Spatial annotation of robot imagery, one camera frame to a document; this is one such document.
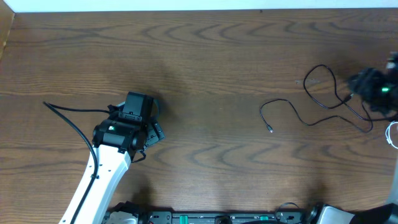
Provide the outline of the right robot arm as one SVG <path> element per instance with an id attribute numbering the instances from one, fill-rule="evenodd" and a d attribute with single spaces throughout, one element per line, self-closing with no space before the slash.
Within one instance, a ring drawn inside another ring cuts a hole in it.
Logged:
<path id="1" fill-rule="evenodd" d="M 349 90 L 359 95 L 372 112 L 388 115 L 397 112 L 397 52 L 391 53 L 386 73 L 365 68 L 347 80 Z"/>

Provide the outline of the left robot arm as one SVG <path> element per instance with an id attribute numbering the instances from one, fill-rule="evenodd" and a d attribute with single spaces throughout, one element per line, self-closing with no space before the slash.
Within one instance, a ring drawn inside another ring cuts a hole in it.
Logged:
<path id="1" fill-rule="evenodd" d="M 152 114 L 158 107 L 153 97 L 130 92 L 93 130 L 90 156 L 83 177 L 61 218 L 61 223 L 101 223 L 122 176 L 146 149 L 165 135 Z"/>

